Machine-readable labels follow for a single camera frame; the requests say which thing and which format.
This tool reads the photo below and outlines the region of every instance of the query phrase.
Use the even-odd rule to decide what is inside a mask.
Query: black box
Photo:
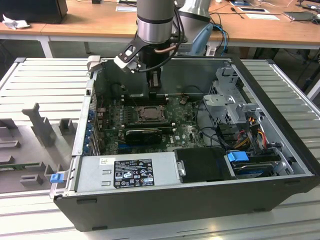
[[[1,18],[60,24],[67,14],[66,0],[0,0]]]

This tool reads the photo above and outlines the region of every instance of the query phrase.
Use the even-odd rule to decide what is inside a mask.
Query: motherboard
[[[154,101],[118,98],[104,105],[104,155],[172,152],[205,147],[196,127],[196,101],[166,96]]]

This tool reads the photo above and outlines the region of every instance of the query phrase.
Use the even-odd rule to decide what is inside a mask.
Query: white sticker
[[[145,178],[145,179],[144,179],[144,182],[145,182],[145,183],[147,183],[147,182],[153,182],[153,180],[154,180],[153,178]]]
[[[115,157],[103,157],[100,158],[100,165],[112,164],[115,160]]]

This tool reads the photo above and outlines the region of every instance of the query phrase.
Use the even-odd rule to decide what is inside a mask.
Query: desk leg
[[[248,59],[249,50],[250,50],[250,47],[248,46],[240,46],[239,47],[240,59]]]
[[[50,48],[50,39],[48,36],[41,36],[39,37],[38,41],[41,43],[42,50],[44,52],[44,55],[46,58],[53,58],[54,55],[52,54],[51,48]]]
[[[85,53],[86,54],[90,54],[90,47],[89,47],[89,43],[87,41],[84,42],[84,49],[85,49]]]
[[[310,90],[307,97],[313,101],[316,98],[316,96],[319,94],[319,92],[320,92],[320,79],[314,85],[314,87]]]

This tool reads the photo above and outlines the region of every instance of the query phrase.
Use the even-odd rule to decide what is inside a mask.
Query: white table frame
[[[89,53],[89,42],[99,43],[129,43],[130,37],[100,37],[100,36],[61,36],[61,35],[28,35],[28,34],[0,34],[0,39],[7,40],[32,40],[39,41],[46,58],[54,58],[53,51],[50,47],[52,41],[66,42],[84,42],[85,52]],[[218,45],[220,41],[210,41],[211,45]],[[319,49],[318,45],[313,44],[290,44],[290,43],[260,43],[260,42],[241,42],[230,41],[231,47],[252,47],[252,48],[278,48],[278,49]]]

